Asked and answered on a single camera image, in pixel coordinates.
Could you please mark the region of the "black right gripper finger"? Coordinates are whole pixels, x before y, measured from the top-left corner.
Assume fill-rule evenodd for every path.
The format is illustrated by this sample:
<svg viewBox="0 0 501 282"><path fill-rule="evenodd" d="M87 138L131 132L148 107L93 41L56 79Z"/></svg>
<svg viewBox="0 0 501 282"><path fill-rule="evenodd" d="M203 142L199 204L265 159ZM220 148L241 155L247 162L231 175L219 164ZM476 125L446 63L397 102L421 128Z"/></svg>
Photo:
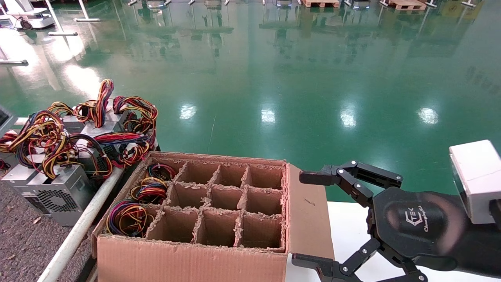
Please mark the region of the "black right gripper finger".
<svg viewBox="0 0 501 282"><path fill-rule="evenodd" d="M384 250L386 249L379 240L371 238L344 263L331 258L292 253L292 264L315 270L321 282L361 282L360 278L356 275L356 271L374 256L376 252ZM383 280L384 282L428 281L427 276L411 260L399 260L397 262L405 274Z"/></svg>
<svg viewBox="0 0 501 282"><path fill-rule="evenodd" d="M362 207L372 208L375 195L364 183L383 189L400 188L403 177L369 164L350 161L341 165L324 165L318 171L301 171L299 181L325 187L336 185Z"/></svg>

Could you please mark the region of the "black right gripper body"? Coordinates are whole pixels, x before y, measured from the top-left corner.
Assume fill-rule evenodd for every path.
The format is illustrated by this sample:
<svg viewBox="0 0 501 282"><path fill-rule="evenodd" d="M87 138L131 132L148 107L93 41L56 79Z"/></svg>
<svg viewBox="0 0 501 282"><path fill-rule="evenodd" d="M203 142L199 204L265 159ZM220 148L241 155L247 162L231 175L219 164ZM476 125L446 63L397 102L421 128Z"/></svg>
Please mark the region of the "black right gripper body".
<svg viewBox="0 0 501 282"><path fill-rule="evenodd" d="M499 275L500 230L471 222L459 196L388 188L373 198L375 236L393 264Z"/></svg>

